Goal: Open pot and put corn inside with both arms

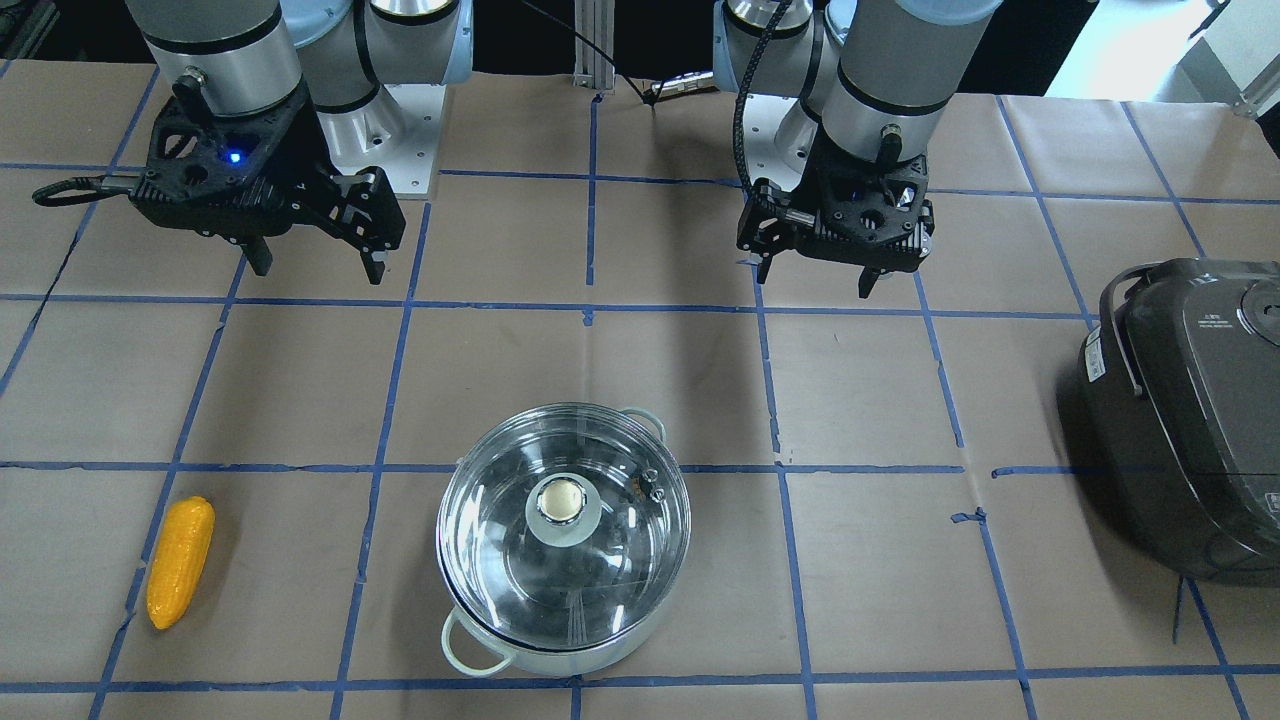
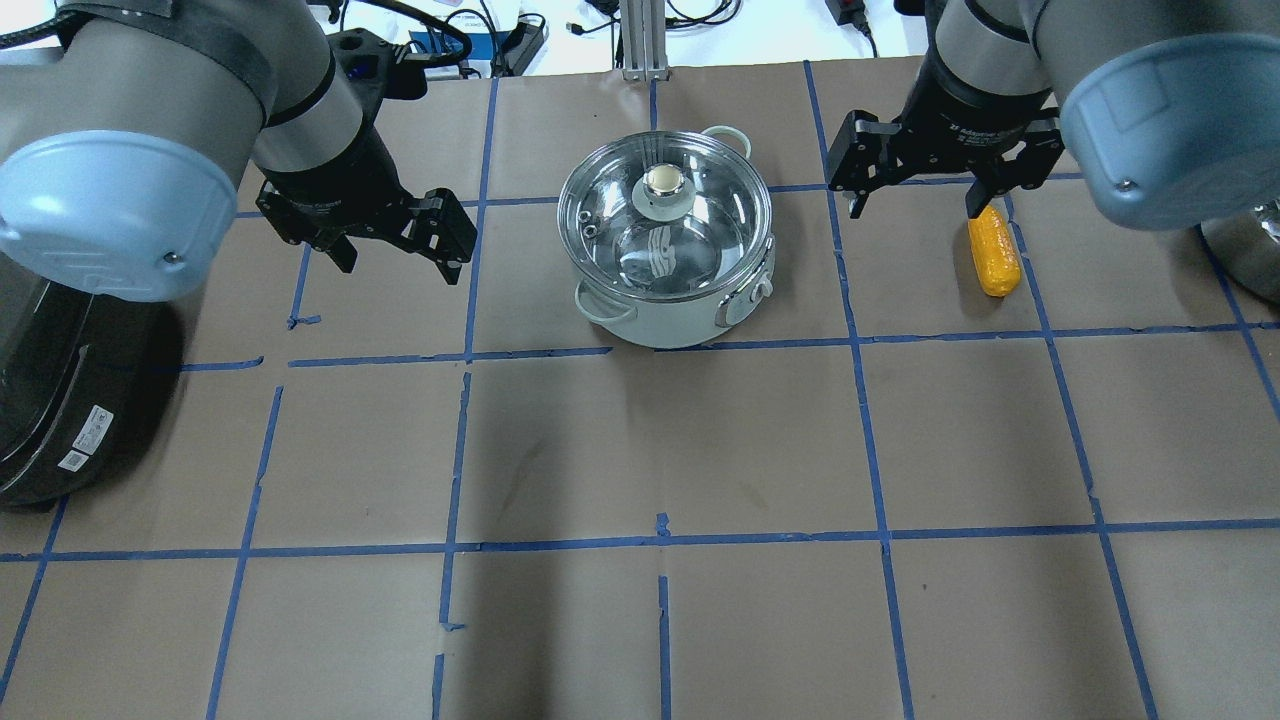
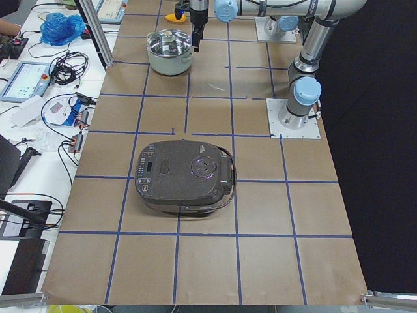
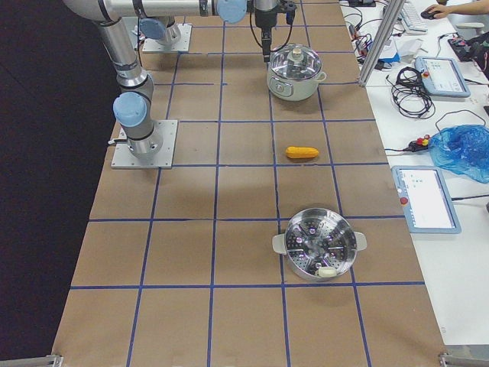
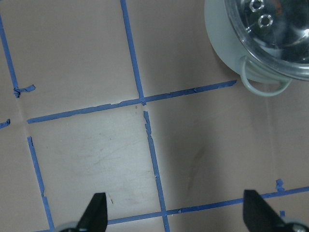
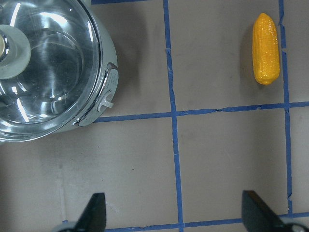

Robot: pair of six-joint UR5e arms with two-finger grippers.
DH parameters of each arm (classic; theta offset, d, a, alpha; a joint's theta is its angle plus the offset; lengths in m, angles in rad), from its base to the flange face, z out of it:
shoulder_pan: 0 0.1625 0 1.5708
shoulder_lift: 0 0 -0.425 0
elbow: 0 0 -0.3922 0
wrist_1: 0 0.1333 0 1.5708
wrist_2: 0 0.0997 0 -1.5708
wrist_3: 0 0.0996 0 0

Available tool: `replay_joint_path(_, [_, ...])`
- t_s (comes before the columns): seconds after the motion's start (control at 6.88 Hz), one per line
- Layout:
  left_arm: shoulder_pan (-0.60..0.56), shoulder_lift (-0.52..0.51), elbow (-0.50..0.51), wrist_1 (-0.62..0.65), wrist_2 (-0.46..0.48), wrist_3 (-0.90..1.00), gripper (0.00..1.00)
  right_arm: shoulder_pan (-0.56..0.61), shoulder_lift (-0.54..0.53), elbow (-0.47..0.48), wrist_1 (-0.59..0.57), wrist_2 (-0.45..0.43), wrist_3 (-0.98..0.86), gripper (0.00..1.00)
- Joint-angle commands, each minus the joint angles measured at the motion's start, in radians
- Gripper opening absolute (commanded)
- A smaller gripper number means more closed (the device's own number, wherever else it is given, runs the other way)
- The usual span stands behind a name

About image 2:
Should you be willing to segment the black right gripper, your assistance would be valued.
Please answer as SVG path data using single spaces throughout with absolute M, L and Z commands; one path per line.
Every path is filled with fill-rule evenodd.
M 966 217 L 997 196 L 1039 188 L 1064 155 L 1060 109 L 1030 50 L 929 50 L 895 122 L 865 110 L 842 120 L 827 151 L 828 190 L 858 219 L 870 195 L 915 176 L 973 174 Z

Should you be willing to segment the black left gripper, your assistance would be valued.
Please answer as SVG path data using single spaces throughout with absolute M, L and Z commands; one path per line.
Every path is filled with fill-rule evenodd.
M 319 167 L 265 170 L 257 209 L 287 243 L 307 243 L 351 274 L 351 237 L 380 240 L 430 260 L 449 286 L 471 263 L 477 227 L 448 188 L 415 199 L 378 129 L 365 122 L 352 143 Z

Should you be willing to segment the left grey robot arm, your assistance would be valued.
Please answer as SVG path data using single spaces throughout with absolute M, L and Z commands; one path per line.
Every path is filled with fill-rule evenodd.
M 457 283 L 477 228 L 447 188 L 417 196 L 375 126 L 388 99 L 470 40 L 412 59 L 366 29 L 326 33 L 308 1 L 63 1 L 3 47 L 55 36 L 60 56 L 3 68 L 3 254 L 73 290 L 159 302 L 196 290 L 237 214 L 247 167 L 280 240 L 349 273 L 353 240 L 426 258 Z

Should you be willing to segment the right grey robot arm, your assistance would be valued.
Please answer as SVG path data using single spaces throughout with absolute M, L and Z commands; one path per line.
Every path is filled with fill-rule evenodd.
M 1275 1 L 899 1 L 928 49 L 901 113 L 850 111 L 826 156 L 851 217 L 924 174 L 966 213 L 1034 190 L 1064 154 L 1097 209 L 1174 231 L 1277 197 Z

